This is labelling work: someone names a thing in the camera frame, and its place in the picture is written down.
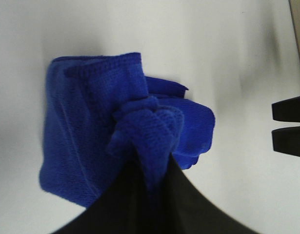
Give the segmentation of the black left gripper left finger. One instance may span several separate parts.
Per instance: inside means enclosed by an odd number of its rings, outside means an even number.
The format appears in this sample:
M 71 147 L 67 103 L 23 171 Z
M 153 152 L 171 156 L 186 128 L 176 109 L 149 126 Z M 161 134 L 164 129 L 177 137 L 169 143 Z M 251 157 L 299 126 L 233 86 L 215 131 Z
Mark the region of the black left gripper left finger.
M 141 170 L 127 163 L 88 209 L 56 230 L 57 234 L 158 234 Z

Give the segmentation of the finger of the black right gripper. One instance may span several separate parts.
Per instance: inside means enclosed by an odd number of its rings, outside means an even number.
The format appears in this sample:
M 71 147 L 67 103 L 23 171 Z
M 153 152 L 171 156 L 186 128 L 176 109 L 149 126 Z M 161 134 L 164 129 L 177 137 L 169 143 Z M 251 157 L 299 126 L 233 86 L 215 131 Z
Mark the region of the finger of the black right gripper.
M 272 104 L 273 120 L 300 122 L 300 96 Z
M 272 142 L 275 152 L 300 157 L 300 126 L 273 130 Z

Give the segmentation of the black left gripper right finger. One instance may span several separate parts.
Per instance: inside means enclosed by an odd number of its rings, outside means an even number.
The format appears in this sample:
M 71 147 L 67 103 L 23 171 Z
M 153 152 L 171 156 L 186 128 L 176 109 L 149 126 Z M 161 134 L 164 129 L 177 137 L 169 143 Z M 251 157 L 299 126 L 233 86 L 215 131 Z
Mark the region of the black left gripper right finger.
M 172 156 L 160 187 L 159 234 L 256 234 L 223 212 L 184 175 Z

